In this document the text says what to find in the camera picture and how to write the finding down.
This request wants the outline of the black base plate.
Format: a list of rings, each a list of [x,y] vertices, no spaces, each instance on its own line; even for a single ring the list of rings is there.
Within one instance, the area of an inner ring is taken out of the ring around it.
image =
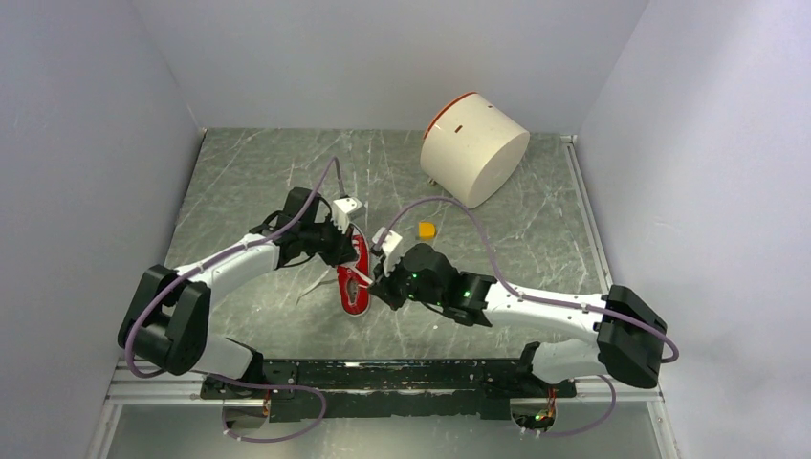
[[[206,401],[265,401],[272,423],[325,418],[476,416],[510,420],[518,399],[563,399],[576,394],[571,381],[542,382],[519,359],[483,360],[266,360],[265,383],[252,389],[204,379]]]

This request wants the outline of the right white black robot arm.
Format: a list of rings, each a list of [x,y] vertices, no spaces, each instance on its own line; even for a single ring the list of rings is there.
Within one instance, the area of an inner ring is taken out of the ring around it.
[[[525,326],[556,332],[565,340],[532,346],[516,370],[526,395],[551,383],[607,374],[629,386],[657,386],[667,325],[633,290],[613,285],[605,295],[567,295],[502,284],[497,278],[459,271],[431,246],[384,255],[371,274],[369,292],[391,309],[424,303],[464,326]]]

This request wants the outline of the white cylindrical container orange rim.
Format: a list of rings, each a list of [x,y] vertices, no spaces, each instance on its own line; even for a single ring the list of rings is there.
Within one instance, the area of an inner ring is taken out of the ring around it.
[[[492,197],[517,169],[530,132],[477,92],[450,102],[423,136],[422,170],[467,208]]]

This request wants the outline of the small yellow cube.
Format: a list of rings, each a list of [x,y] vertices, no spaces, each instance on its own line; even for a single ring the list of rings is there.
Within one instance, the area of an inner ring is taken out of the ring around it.
[[[433,240],[437,236],[437,227],[429,221],[420,221],[417,229],[420,240]]]

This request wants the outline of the aluminium frame rail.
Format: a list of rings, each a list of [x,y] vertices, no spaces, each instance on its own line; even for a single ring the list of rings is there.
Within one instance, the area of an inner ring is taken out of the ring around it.
[[[168,268],[198,262],[231,245],[297,186],[328,200],[357,197],[352,216],[367,237],[392,225],[404,253],[424,243],[459,271],[502,284],[567,295],[605,295],[613,282],[575,147],[535,134],[516,171],[481,207],[465,212],[431,186],[419,166],[418,131],[210,129],[181,207]],[[420,240],[418,223],[437,227]],[[259,351],[266,360],[483,360],[529,364],[532,346],[564,336],[525,326],[464,326],[437,308],[407,301],[392,310],[373,299],[357,317],[340,306],[336,284],[299,293],[334,269],[320,258],[296,259],[216,303],[216,335]],[[272,423],[268,402],[206,401],[209,374],[158,375],[137,359],[120,363],[110,404],[190,404],[206,408],[212,439],[238,456],[273,458],[673,458],[673,435],[659,386],[637,388],[604,374],[569,379],[572,398],[518,399],[510,420],[476,416],[325,418]]]

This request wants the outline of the red canvas sneaker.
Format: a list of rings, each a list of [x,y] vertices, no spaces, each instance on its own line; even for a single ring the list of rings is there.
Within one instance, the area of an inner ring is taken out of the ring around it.
[[[337,280],[340,290],[340,301],[343,311],[352,317],[364,314],[370,304],[367,286],[372,283],[370,277],[370,256],[367,241],[362,231],[354,224],[350,226],[352,248],[357,259],[337,266]]]

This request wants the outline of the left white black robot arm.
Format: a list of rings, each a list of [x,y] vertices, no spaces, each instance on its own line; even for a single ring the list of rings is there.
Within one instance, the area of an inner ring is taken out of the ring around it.
[[[211,332],[212,307],[255,278],[318,256],[336,268],[360,260],[351,217],[362,202],[342,195],[332,202],[305,187],[289,191],[281,210],[227,248],[179,268],[147,269],[118,332],[129,363],[157,366],[157,374],[209,374],[249,398],[268,379],[262,354]]]

